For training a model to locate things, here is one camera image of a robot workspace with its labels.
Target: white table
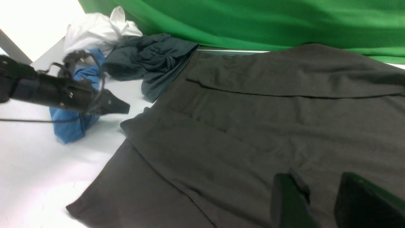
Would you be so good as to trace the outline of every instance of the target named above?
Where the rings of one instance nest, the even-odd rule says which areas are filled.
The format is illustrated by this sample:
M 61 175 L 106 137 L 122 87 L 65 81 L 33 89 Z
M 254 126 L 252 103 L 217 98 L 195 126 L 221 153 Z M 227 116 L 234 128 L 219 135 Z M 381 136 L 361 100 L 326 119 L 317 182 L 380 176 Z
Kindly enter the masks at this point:
M 61 62 L 62 50 L 60 41 L 32 66 L 47 69 Z M 65 206 L 83 193 L 124 141 L 120 122 L 152 105 L 143 100 L 140 80 L 107 80 L 106 88 L 131 104 L 130 113 L 102 116 L 84 139 L 68 145 L 55 137 L 52 124 L 0 122 L 0 227 L 85 227 L 69 217 Z M 1 104 L 0 117 L 50 119 L 48 107 L 20 101 Z

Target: robotic arm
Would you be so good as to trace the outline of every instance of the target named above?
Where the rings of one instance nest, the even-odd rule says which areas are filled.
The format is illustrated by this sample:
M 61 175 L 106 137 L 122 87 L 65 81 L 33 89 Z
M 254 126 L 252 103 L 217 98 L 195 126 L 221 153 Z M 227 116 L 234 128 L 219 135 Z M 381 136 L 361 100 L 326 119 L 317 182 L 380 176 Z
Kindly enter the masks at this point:
M 90 81 L 73 80 L 76 63 L 93 57 L 100 68 L 102 86 L 100 91 Z M 130 105 L 104 89 L 105 76 L 96 58 L 89 52 L 77 51 L 68 54 L 57 77 L 36 71 L 33 67 L 0 55 L 0 103 L 17 99 L 49 107 L 63 108 L 81 114 L 127 114 Z

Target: garment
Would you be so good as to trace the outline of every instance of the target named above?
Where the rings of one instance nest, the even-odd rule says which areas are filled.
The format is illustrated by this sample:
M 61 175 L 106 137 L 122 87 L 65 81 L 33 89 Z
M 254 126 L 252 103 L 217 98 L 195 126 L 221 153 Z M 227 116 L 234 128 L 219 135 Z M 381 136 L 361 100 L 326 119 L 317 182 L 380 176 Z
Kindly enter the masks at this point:
M 128 140 L 67 210 L 92 228 L 214 228 L 187 195 L 156 173 Z
M 90 52 L 94 54 L 100 64 L 104 62 L 105 58 L 100 49 L 92 49 L 90 50 Z M 97 67 L 97 65 L 77 68 L 75 69 L 74 80 L 89 80 L 92 82 L 92 86 L 98 90 L 100 83 L 98 73 L 99 68 Z M 77 112 L 65 109 L 49 108 L 49 111 L 51 113 L 51 118 L 53 121 L 70 120 L 79 116 Z M 85 136 L 86 130 L 88 130 L 99 118 L 100 117 L 96 115 L 88 115 L 80 116 L 80 119 L 74 122 L 54 123 L 53 131 L 64 144 L 67 144 L 83 138 Z
M 134 22 L 125 21 L 125 12 L 121 6 L 115 7 L 110 17 L 101 13 L 87 13 L 68 25 L 64 54 L 98 48 L 104 56 L 108 56 L 124 35 L 142 36 L 142 32 Z
M 122 37 L 103 64 L 120 81 L 143 79 L 142 94 L 151 102 L 181 73 L 198 44 L 170 34 Z
M 342 172 L 405 198 L 404 76 L 402 69 L 318 44 L 251 56 L 196 52 L 152 108 L 121 127 L 142 158 L 215 227 L 271 227 L 273 177 L 293 169 L 311 190 L 315 218 L 333 228 Z M 86 209 L 74 217 L 92 214 L 98 221 L 94 216 L 108 208 L 97 207 L 104 201 L 76 202 Z M 115 206 L 122 213 L 129 204 Z

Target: white surface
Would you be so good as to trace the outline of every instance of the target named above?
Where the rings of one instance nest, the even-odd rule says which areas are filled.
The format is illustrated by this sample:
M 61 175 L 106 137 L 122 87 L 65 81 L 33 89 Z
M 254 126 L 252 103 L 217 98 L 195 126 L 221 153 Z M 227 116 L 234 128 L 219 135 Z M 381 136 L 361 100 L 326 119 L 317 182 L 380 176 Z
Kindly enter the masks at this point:
M 101 13 L 87 13 L 68 25 L 64 53 L 69 54 L 83 48 L 100 49 L 104 56 L 111 53 L 122 36 L 142 36 L 132 21 L 125 20 L 121 6 L 113 9 L 111 16 Z
M 47 69 L 62 59 L 62 50 L 59 42 L 32 65 Z M 85 227 L 69 217 L 65 206 L 83 193 L 124 141 L 119 123 L 152 105 L 143 100 L 141 81 L 108 80 L 106 88 L 131 104 L 129 115 L 102 116 L 72 144 L 58 142 L 52 124 L 0 122 L 1 228 Z M 0 105 L 0 116 L 50 120 L 47 107 L 19 101 Z
M 84 15 L 77 0 L 0 0 L 0 28 L 30 58 L 37 60 Z
M 0 55 L 8 55 L 8 54 L 0 47 Z

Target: green fabric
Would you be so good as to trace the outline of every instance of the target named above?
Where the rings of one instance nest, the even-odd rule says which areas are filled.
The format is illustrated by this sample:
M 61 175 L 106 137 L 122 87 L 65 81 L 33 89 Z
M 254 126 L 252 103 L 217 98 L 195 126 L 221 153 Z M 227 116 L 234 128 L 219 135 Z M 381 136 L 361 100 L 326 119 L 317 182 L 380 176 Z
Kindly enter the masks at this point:
M 405 0 L 79 0 L 87 13 L 121 5 L 145 34 L 214 47 L 280 50 L 320 43 L 405 63 Z

